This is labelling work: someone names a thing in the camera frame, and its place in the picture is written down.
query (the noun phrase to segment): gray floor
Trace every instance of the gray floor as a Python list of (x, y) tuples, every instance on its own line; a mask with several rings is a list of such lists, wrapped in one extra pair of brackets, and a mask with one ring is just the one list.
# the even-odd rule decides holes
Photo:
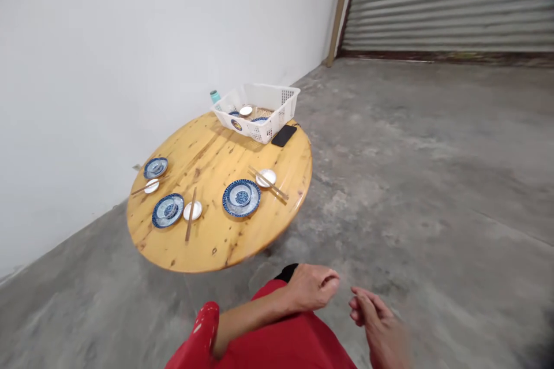
[(405, 320), (416, 367), (535, 367), (552, 336), (554, 72), (341, 60), (298, 86), (313, 179), (271, 257), (164, 271), (123, 203), (0, 287), (0, 367), (163, 367), (204, 302), (244, 302), (297, 261), (341, 274), (319, 315), (360, 368), (351, 284)]

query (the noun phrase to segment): person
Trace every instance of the person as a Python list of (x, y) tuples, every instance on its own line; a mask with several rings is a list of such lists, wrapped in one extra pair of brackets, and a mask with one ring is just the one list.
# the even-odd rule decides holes
[[(355, 368), (331, 329), (314, 314), (339, 288), (336, 271), (291, 264), (252, 300), (219, 315), (214, 302), (198, 313), (187, 341), (166, 369)], [(374, 369), (410, 367), (400, 321), (374, 293), (352, 287), (350, 318), (364, 327)]]

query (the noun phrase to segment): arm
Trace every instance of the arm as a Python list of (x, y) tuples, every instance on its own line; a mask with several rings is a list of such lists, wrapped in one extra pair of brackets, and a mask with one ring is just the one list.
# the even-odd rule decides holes
[(409, 369), (406, 333), (394, 313), (376, 294), (352, 287), (350, 318), (365, 328), (369, 360), (375, 369)]
[(214, 357), (221, 359), (231, 340), (248, 332), (261, 329), (289, 314), (295, 313), (285, 287), (233, 308), (219, 317), (218, 333), (215, 338)]
[(325, 307), (339, 287), (336, 271), (321, 265), (300, 264), (286, 287), (233, 308), (219, 317), (214, 357), (221, 359), (229, 342), (290, 314)]

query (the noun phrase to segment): black phone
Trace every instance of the black phone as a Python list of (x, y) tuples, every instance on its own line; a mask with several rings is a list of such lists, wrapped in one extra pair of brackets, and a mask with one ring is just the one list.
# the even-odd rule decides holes
[(285, 147), (285, 144), (290, 140), (297, 128), (290, 125), (285, 125), (281, 128), (281, 131), (271, 140), (271, 144), (275, 144), (279, 147)]

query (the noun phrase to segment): round wooden table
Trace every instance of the round wooden table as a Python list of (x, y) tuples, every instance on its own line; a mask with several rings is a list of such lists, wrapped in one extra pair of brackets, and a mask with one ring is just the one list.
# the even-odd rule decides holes
[[(177, 130), (152, 154), (166, 157), (169, 178), (151, 194), (129, 197), (127, 224), (134, 245), (150, 262), (177, 272), (200, 273), (236, 265), (281, 235), (304, 202), (312, 179), (312, 146), (298, 126), (285, 147), (263, 145), (223, 127), (213, 113), (204, 114)], [(260, 206), (250, 216), (233, 217), (222, 204), (223, 192), (233, 181), (255, 177), (251, 165), (277, 174), (276, 186), (289, 195), (285, 202), (272, 189), (261, 188)], [(147, 180), (141, 170), (131, 193)], [(185, 204), (196, 199), (202, 215), (192, 223), (185, 243), (187, 222), (158, 229), (152, 223), (156, 203), (170, 193), (180, 193)]]

